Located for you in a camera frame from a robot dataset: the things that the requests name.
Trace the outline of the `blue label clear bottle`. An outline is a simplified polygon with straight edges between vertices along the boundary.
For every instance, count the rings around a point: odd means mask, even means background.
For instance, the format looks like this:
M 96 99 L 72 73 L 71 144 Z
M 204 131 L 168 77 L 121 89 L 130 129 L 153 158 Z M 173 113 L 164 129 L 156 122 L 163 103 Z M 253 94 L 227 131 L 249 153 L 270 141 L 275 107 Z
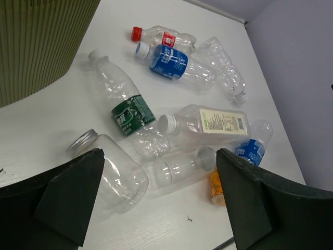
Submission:
M 138 43 L 135 59 L 148 66 L 152 72 L 184 84 L 196 92 L 210 90 L 217 80 L 217 73 L 212 67 L 164 44 L 153 46 Z

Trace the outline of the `red cap clear bottle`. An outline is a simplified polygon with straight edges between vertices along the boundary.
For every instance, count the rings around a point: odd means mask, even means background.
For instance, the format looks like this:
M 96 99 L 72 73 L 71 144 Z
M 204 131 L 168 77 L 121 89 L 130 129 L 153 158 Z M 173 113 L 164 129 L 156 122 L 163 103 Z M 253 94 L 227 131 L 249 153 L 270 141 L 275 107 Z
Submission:
M 193 54 L 196 51 L 195 43 L 197 39 L 194 36 L 188 33 L 179 33 L 162 26 L 153 26 L 149 29 L 134 27 L 131 39 L 134 42 L 144 42 L 149 45 L 167 45 L 187 55 Z

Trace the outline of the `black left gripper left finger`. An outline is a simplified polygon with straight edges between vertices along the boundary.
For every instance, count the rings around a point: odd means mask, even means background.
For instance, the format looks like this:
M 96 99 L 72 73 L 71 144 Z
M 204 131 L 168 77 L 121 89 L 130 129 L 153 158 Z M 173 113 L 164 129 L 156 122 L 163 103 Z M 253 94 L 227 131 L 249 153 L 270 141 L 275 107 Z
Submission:
M 78 249 L 84 244 L 104 169 L 95 148 L 1 188 L 1 249 Z

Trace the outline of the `small blue label bottle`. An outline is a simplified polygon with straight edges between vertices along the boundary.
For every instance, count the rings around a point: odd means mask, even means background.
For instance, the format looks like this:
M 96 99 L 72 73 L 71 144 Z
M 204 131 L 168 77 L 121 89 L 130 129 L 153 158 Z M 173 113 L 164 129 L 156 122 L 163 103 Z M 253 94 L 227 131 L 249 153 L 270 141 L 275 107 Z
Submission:
M 235 154 L 249 163 L 259 166 L 274 130 L 268 121 L 257 120 L 250 126 L 250 132 L 250 140 L 239 145 Z

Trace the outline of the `square bottle cream label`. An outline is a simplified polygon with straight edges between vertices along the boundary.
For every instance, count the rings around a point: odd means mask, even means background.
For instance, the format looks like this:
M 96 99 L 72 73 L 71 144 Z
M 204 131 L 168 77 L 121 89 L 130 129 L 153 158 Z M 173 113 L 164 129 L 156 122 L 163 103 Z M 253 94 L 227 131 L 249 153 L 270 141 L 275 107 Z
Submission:
M 158 120 L 158 128 L 179 147 L 237 146 L 251 138 L 247 115 L 190 104 Z

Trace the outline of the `clear capless bottle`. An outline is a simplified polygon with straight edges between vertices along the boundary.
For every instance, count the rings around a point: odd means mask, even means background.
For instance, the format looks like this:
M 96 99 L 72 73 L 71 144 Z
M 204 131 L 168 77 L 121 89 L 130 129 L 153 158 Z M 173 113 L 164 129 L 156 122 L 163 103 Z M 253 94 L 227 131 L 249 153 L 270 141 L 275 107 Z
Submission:
M 226 99 L 235 107 L 242 106 L 247 101 L 246 83 L 220 41 L 209 38 L 197 48 L 196 55 L 200 62 L 216 71 L 216 84 Z

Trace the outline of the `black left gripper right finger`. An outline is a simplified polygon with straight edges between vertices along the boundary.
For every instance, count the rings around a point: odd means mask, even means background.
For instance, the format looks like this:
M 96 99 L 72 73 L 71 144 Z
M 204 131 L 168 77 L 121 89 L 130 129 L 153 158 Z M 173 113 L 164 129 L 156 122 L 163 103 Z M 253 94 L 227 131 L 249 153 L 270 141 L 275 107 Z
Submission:
M 332 192 L 217 152 L 237 249 L 332 249 Z

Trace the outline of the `green label clear bottle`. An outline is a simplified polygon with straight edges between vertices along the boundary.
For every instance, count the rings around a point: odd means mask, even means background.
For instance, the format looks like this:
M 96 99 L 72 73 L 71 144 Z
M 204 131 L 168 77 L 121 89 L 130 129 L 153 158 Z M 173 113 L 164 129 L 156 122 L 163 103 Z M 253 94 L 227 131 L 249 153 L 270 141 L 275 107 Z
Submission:
M 167 153 L 170 141 L 159 131 L 156 117 L 129 75 L 97 49 L 88 58 L 111 117 L 136 152 L 146 159 Z

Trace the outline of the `small clear jar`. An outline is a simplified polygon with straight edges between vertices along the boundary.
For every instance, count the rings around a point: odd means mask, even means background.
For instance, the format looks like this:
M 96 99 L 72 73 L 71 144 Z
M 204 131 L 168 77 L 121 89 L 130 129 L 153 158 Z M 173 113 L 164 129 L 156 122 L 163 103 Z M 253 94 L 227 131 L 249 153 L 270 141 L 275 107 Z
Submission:
M 168 188 L 177 184 L 192 184 L 208 176 L 215 168 L 216 150 L 202 146 L 157 159 L 152 172 L 157 186 Z

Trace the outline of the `orange label bottle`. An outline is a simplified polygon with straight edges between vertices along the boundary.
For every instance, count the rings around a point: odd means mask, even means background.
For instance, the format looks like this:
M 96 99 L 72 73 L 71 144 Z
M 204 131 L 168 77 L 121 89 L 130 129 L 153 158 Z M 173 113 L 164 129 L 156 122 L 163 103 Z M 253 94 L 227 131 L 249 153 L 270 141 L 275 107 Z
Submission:
M 214 204 L 225 206 L 224 193 L 222 190 L 220 177 L 217 168 L 210 175 L 211 183 L 211 200 Z

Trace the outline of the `clear jar silver lid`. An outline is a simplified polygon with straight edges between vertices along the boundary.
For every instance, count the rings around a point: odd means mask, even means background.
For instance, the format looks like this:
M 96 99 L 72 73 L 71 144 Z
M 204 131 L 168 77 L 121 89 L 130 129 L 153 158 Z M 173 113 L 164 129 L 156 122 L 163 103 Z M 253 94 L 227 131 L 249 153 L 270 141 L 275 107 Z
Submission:
M 104 170 L 96 198 L 102 216 L 124 214 L 134 208 L 145 195 L 149 179 L 142 166 L 136 163 L 114 140 L 90 129 L 66 150 L 71 158 L 99 148 L 104 152 Z

